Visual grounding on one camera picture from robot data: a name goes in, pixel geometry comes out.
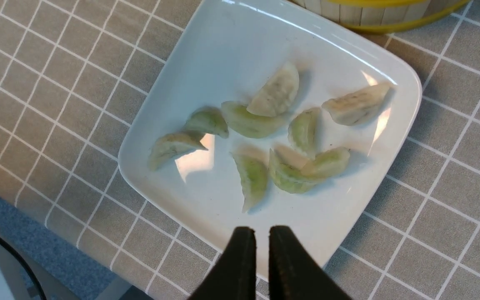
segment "white plate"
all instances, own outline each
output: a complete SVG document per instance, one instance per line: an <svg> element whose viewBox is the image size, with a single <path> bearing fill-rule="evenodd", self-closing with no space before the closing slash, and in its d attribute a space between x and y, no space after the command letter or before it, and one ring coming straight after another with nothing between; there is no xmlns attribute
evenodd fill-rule
<svg viewBox="0 0 480 300"><path fill-rule="evenodd" d="M229 152L249 143L267 159L275 143L288 145L287 126L255 140L231 130L206 135L208 151L146 167L155 140L181 129L202 106L246 101L285 61L301 86L295 113L376 81L396 91L376 120L361 127L335 124L322 112L320 150L354 150L346 172L303 195L270 184L265 203L242 214L240 177ZM351 230L388 171L415 119L421 83L404 61L369 40L285 0L206 0L198 8L145 100L120 149L120 171L151 203L201 239L223 250L236 226L257 235L257 272L268 275L268 232L288 225L320 265Z"/></svg>

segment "dumpling wrapper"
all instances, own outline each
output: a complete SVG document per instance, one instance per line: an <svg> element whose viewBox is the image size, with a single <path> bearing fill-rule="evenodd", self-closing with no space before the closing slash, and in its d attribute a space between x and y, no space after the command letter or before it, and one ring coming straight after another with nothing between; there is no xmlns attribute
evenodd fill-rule
<svg viewBox="0 0 480 300"><path fill-rule="evenodd" d="M246 106L234 101L223 102L221 112L231 129L248 138L265 138L286 122L282 117L254 115L246 110Z"/></svg>
<svg viewBox="0 0 480 300"><path fill-rule="evenodd" d="M316 125L320 108L311 108L298 114L288 126L288 141L302 154L314 159L316 155Z"/></svg>
<svg viewBox="0 0 480 300"><path fill-rule="evenodd" d="M325 178L307 177L291 165L282 162L278 155L270 149L270 177L279 189L291 194L303 194L323 182Z"/></svg>
<svg viewBox="0 0 480 300"><path fill-rule="evenodd" d="M350 158L349 150L344 147L320 153L313 161L307 162L301 173L308 177L328 178L345 171Z"/></svg>
<svg viewBox="0 0 480 300"><path fill-rule="evenodd" d="M184 129L219 135L224 139L229 137L227 123L225 123L221 111L215 107L203 108L194 112L186 121Z"/></svg>
<svg viewBox="0 0 480 300"><path fill-rule="evenodd" d="M298 90L298 69L293 63L286 62L258 91L247 110L259 116L278 116L294 103Z"/></svg>
<svg viewBox="0 0 480 300"><path fill-rule="evenodd" d="M207 148L187 132L169 133L158 138L153 145L148 167L151 171L155 171L169 159L191 150L207 150Z"/></svg>
<svg viewBox="0 0 480 300"><path fill-rule="evenodd" d="M268 169L264 163L251 156L231 155L240 174L240 184L244 194L242 212L245 213L264 198L268 187Z"/></svg>
<svg viewBox="0 0 480 300"><path fill-rule="evenodd" d="M322 104L322 108L327 110L338 124L359 125L377 115L391 87L392 84L388 82L365 87L343 97L329 99Z"/></svg>

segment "green dumpling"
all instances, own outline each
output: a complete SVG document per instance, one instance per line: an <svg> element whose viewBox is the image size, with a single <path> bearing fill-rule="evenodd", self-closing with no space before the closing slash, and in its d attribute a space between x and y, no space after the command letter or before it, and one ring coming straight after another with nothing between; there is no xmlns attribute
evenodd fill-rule
<svg viewBox="0 0 480 300"><path fill-rule="evenodd" d="M221 111L227 125L248 138L265 138L286 122L285 118L257 116L247 111L246 106L234 101L221 104Z"/></svg>
<svg viewBox="0 0 480 300"><path fill-rule="evenodd" d="M269 172L275 186L291 194L308 192L325 180L322 177L305 176L299 169L282 162L273 150L270 150Z"/></svg>
<svg viewBox="0 0 480 300"><path fill-rule="evenodd" d="M158 138L153 145L148 167L151 171L155 171L167 160L191 150L207 150L207 148L187 132L169 133Z"/></svg>
<svg viewBox="0 0 480 300"><path fill-rule="evenodd" d="M288 141L302 154L314 159L316 155L316 125L318 125L318 116L320 108L311 108L298 114L288 126Z"/></svg>
<svg viewBox="0 0 480 300"><path fill-rule="evenodd" d="M184 129L219 135L224 139L229 137L227 123L220 110L215 107L206 107L194 112L186 121Z"/></svg>
<svg viewBox="0 0 480 300"><path fill-rule="evenodd" d="M242 212L245 213L264 198L268 186L268 169L261 161L251 156L232 154L232 157L240 174L240 184L244 194Z"/></svg>
<svg viewBox="0 0 480 300"><path fill-rule="evenodd" d="M328 150L318 154L313 161L307 162L301 168L301 173L325 178L338 175L346 169L350 156L349 150L344 147Z"/></svg>

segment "black cable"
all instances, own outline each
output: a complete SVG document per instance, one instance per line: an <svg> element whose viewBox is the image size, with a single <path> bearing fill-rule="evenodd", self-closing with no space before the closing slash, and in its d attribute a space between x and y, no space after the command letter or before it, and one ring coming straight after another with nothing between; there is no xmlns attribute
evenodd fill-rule
<svg viewBox="0 0 480 300"><path fill-rule="evenodd" d="M40 300L48 300L48 298L45 296L44 290L42 289L42 285L40 285L40 281L36 278L33 270L31 267L29 267L29 264L25 261L25 259L11 246L9 243L7 243L4 239L0 237L0 245L1 247L4 247L5 250L7 250L12 256L21 264L21 266L25 269L27 272L27 275L31 277L32 284L35 285L36 291L38 292L38 296L40 296Z"/></svg>

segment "floor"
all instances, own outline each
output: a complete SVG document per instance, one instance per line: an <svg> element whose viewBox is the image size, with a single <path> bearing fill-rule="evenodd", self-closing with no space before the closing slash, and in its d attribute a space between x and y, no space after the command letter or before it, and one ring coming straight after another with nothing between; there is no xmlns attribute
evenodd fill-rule
<svg viewBox="0 0 480 300"><path fill-rule="evenodd" d="M1 198L0 233L82 300L95 299L116 277L110 270ZM140 299L132 296L127 298L137 295L138 291L130 293L124 299Z"/></svg>

